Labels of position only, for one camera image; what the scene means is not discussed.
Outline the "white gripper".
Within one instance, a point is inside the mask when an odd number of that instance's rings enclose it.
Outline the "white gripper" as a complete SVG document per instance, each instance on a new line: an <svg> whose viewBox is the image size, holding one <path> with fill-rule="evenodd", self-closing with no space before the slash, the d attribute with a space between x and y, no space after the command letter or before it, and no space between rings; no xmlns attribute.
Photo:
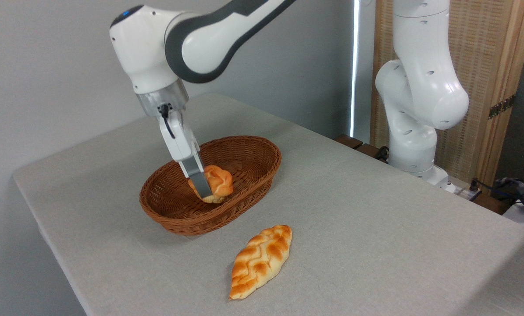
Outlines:
<svg viewBox="0 0 524 316"><path fill-rule="evenodd" d="M200 198L212 195L199 156L200 147L185 122L184 110L159 110L159 127L172 160L179 162L184 176L192 181Z"/></svg>

